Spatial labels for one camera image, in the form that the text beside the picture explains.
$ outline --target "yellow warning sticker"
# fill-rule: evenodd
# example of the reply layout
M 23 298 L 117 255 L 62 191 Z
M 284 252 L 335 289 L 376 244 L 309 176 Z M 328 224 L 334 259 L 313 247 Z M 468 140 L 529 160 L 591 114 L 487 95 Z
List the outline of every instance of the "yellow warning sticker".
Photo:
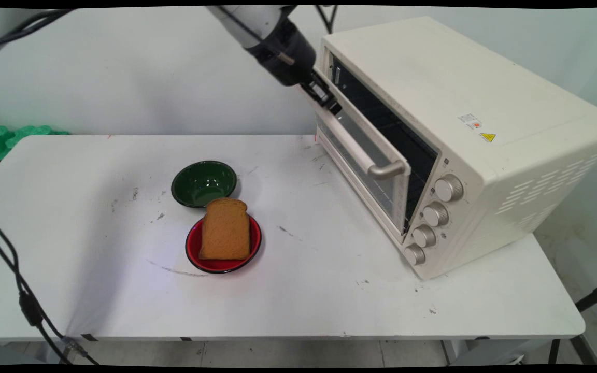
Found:
M 497 136 L 496 134 L 480 134 L 485 140 L 488 142 L 492 142 L 494 138 Z

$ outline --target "green bowl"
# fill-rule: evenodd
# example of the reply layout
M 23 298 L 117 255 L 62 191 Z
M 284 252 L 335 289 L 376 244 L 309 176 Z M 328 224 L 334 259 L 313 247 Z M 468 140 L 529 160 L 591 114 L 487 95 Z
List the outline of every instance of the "green bowl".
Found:
M 193 163 L 172 182 L 172 196 L 181 205 L 206 207 L 216 198 L 228 197 L 236 187 L 236 173 L 218 161 Z

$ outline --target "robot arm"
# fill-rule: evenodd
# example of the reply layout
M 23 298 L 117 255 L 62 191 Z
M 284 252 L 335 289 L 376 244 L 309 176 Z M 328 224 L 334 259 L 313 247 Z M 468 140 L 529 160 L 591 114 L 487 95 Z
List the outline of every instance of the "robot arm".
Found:
M 299 84 L 323 108 L 333 114 L 340 111 L 329 87 L 313 72 L 315 50 L 287 18 L 296 5 L 211 5 L 206 8 L 282 85 Z M 26 21 L 3 36 L 3 30 L 0 30 L 0 47 L 43 28 L 72 10 L 28 9 L 24 15 L 31 14 L 31 17 Z M 9 17 L 11 22 L 18 20 Z
M 206 7 L 239 44 L 282 85 L 301 88 L 335 114 L 340 106 L 313 72 L 315 50 L 287 18 L 296 5 L 209 5 Z

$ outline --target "oven knob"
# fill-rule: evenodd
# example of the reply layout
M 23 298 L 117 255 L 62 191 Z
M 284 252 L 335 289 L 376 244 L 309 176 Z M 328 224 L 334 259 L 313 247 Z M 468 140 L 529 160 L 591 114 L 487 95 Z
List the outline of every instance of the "oven knob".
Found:
M 432 229 L 425 224 L 414 229 L 411 234 L 416 244 L 422 248 L 433 246 L 436 243 L 434 231 L 432 231 Z
M 464 189 L 455 175 L 445 175 L 434 183 L 434 193 L 444 202 L 462 198 Z
M 441 203 L 433 202 L 425 206 L 423 217 L 431 226 L 442 226 L 448 222 L 448 211 Z
M 405 258 L 409 260 L 409 264 L 419 265 L 425 263 L 425 253 L 418 245 L 412 244 L 405 248 Z

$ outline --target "oven door handle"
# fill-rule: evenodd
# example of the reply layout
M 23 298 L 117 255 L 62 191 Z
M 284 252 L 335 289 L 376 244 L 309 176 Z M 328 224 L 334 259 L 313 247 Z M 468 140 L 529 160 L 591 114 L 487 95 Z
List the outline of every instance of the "oven door handle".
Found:
M 349 132 L 342 127 L 336 117 L 330 111 L 322 108 L 315 100 L 306 94 L 303 89 L 298 88 L 298 91 L 303 94 L 303 97 L 310 102 L 317 115 L 324 121 L 324 124 L 331 130 L 333 135 L 344 146 L 344 148 L 351 154 L 356 163 L 365 170 L 365 174 L 375 180 L 386 180 L 398 176 L 405 172 L 405 163 L 403 161 L 395 161 L 386 166 L 377 166 L 372 158 L 370 158 L 365 150 L 356 142 L 356 140 L 349 134 Z

